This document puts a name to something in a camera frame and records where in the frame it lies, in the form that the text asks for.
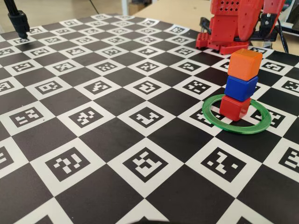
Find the red-orange gripper finger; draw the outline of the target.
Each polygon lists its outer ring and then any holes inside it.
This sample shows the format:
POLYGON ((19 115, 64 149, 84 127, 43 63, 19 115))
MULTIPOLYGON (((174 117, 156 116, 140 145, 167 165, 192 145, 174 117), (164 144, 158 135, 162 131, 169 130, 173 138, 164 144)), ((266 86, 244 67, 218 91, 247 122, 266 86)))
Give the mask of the red-orange gripper finger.
POLYGON ((241 0, 238 9, 238 35, 240 40, 248 40, 256 26, 263 0, 241 0))
POLYGON ((268 37, 273 31, 279 15, 282 11, 284 0, 265 0, 261 15, 260 34, 263 38, 268 37))

